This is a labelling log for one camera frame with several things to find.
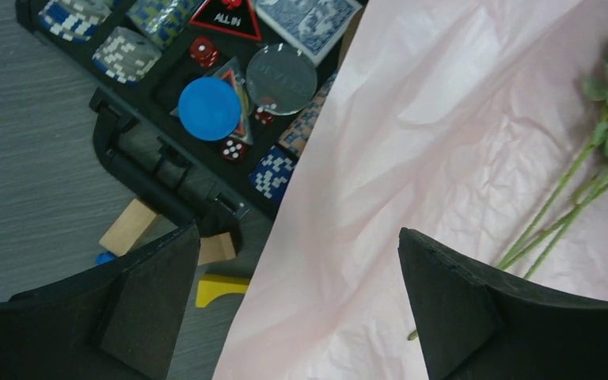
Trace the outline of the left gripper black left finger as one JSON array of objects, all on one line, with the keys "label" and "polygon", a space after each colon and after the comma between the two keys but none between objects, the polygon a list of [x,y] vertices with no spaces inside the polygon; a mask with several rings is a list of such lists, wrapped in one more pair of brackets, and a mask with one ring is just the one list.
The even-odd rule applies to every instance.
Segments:
[{"label": "left gripper black left finger", "polygon": [[0,379],[164,379],[200,253],[189,224],[0,302]]}]

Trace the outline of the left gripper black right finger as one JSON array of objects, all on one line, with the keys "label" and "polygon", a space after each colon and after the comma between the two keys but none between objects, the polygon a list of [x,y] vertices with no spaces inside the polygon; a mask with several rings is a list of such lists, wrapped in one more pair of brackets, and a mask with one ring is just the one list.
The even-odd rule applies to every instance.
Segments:
[{"label": "left gripper black right finger", "polygon": [[430,379],[608,379],[608,302],[501,271],[417,230],[398,255]]}]

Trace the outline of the pink wrapping paper sheet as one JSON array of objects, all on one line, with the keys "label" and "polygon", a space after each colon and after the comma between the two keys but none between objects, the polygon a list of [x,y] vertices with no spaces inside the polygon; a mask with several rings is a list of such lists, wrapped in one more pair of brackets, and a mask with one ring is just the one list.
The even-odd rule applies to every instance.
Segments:
[{"label": "pink wrapping paper sheet", "polygon": [[495,263],[595,125],[608,1],[367,5],[216,379],[425,379],[408,227]]}]

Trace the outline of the purple flower bouquet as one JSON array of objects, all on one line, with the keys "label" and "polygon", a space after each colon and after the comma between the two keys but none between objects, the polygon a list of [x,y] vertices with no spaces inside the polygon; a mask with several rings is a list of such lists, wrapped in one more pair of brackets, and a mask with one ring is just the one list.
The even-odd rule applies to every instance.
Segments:
[{"label": "purple flower bouquet", "polygon": [[525,230],[494,265],[495,268],[508,270],[535,249],[541,249],[523,276],[529,279],[584,209],[608,191],[608,49],[604,52],[602,64],[603,73],[581,81],[583,95],[598,113],[587,141]]}]

